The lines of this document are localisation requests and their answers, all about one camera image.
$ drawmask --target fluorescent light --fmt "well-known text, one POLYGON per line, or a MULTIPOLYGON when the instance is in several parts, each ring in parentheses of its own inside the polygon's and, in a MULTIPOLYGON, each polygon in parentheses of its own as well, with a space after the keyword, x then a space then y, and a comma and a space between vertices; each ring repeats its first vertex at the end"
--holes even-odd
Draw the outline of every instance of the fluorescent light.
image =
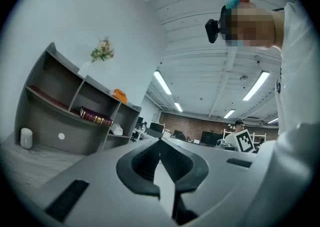
POLYGON ((175 107, 179 110, 179 112, 182 113, 182 109, 181 109, 179 103, 176 103, 176 102, 175 102, 174 104, 175 104, 175 107))
POLYGON ((249 93, 246 94, 246 96, 243 98, 244 101, 248 101, 257 91, 258 89, 262 86, 262 84, 266 81, 268 76, 270 75, 269 72, 267 71, 262 71, 259 78, 253 85, 253 87, 250 89, 249 93))
POLYGON ((168 95, 172 95, 169 87, 167 86, 164 78, 161 76, 160 72, 159 71, 155 71, 154 74, 153 74, 156 79, 159 81, 160 85, 163 87, 164 91, 168 94, 168 95))
POLYGON ((273 123, 273 122, 276 122, 277 120, 278 120, 278 118, 275 118, 275 119, 269 121, 267 124, 271 124, 271 123, 273 123))
POLYGON ((231 116, 231 114, 233 114, 236 110, 235 109, 231 109, 223 118, 227 119, 231 116))

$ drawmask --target book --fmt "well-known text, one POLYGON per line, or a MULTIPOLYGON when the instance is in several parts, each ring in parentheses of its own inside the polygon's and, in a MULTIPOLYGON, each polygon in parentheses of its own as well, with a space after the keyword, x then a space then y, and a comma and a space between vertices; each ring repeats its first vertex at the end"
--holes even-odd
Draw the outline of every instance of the book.
POLYGON ((92 121, 98 123, 100 125, 104 125, 106 127, 111 127, 113 125, 113 121, 105 115, 97 113, 93 110, 90 110, 85 107, 80 108, 80 116, 82 119, 87 121, 92 121))

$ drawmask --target brick wall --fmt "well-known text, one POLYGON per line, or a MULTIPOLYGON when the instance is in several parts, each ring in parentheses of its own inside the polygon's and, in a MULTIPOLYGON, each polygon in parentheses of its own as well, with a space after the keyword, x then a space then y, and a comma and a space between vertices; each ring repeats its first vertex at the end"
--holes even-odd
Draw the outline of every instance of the brick wall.
MULTIPOLYGON (((165 112, 161 113, 159 123, 165 124, 165 128, 170 131, 179 130, 184 133, 185 137, 197 140, 201 139, 202 131, 213 131, 217 134, 221 134, 221 131, 223 133, 224 129, 226 129, 226 131, 230 131, 228 124, 226 123, 184 117, 165 112)), ((263 127, 245 127, 245 129, 248 129, 250 134, 253 132, 256 135, 266 134, 267 140, 275 140, 278 137, 278 129, 263 127)))

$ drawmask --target white cup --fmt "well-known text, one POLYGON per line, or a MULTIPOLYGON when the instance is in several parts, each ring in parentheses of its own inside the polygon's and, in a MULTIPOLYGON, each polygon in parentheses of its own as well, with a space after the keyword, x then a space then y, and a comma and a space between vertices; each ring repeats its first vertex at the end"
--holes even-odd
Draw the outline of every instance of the white cup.
POLYGON ((29 128, 21 129, 20 144, 25 149, 30 149, 32 147, 32 131, 29 128))

